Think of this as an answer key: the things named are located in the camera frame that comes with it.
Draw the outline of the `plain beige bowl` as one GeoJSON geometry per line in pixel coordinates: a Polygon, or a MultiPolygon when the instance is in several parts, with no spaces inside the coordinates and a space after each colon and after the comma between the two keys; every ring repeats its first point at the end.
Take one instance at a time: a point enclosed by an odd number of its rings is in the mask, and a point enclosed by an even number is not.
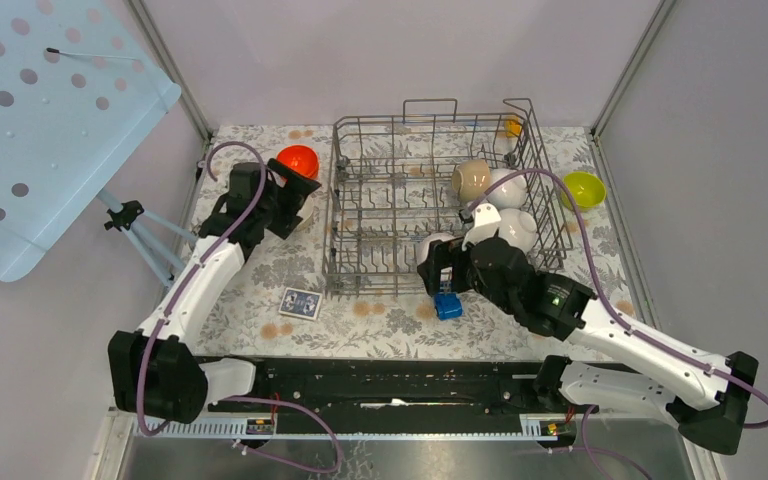
{"type": "Polygon", "coordinates": [[[462,204],[476,200],[491,183],[491,170],[481,158],[461,162],[454,168],[451,176],[452,188],[462,204]]]}

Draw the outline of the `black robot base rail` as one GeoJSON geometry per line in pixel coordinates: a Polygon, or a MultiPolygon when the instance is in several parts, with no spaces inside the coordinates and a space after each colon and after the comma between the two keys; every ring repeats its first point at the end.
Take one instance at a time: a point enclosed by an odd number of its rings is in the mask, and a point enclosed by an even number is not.
{"type": "Polygon", "coordinates": [[[281,434],[318,434],[320,426],[294,410],[314,411],[340,437],[519,434],[523,415],[563,421],[582,414],[549,391],[539,361],[431,361],[254,357],[251,396],[283,406],[221,400],[211,413],[263,414],[281,434]]]}

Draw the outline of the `beige bowl with leaf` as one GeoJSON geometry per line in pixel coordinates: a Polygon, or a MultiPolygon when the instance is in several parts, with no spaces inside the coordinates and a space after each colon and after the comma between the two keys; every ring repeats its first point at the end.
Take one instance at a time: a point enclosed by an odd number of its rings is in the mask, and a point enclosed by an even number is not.
{"type": "Polygon", "coordinates": [[[314,200],[311,195],[302,202],[298,211],[294,214],[291,224],[291,232],[299,232],[305,229],[312,221],[314,213],[314,200]]]}

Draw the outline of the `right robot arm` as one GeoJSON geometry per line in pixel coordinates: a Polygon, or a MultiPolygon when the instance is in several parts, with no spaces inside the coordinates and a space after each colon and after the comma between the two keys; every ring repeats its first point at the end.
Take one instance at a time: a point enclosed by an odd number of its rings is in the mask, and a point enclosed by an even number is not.
{"type": "Polygon", "coordinates": [[[532,383],[543,410],[595,405],[636,413],[675,428],[699,447],[736,454],[758,369],[754,357],[706,353],[628,316],[611,315],[592,289],[535,269],[522,251],[498,237],[475,245],[450,235],[428,237],[416,252],[428,294],[445,286],[455,293],[474,291],[533,334],[626,365],[624,371],[607,370],[546,357],[532,383]]]}

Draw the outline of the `yellow bowl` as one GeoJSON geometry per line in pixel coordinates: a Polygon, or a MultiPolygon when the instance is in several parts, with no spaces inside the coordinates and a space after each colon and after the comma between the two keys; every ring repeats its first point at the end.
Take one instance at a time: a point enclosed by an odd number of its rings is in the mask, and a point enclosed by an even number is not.
{"type": "Polygon", "coordinates": [[[592,210],[607,198],[607,187],[595,174],[584,171],[571,172],[563,177],[563,183],[572,194],[573,201],[564,193],[560,193],[559,198],[570,211],[573,210],[572,204],[575,204],[580,212],[592,210]]]}

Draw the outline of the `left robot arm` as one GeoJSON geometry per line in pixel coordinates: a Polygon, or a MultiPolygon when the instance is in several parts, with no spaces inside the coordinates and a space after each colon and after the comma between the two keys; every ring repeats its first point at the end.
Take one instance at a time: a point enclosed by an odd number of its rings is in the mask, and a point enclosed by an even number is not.
{"type": "Polygon", "coordinates": [[[286,239],[320,183],[271,159],[237,163],[228,190],[201,223],[192,254],[168,295],[132,332],[118,331],[107,352],[118,409],[189,424],[232,397],[256,411],[270,385],[247,360],[199,362],[186,340],[198,334],[228,283],[266,233],[286,239]]]}

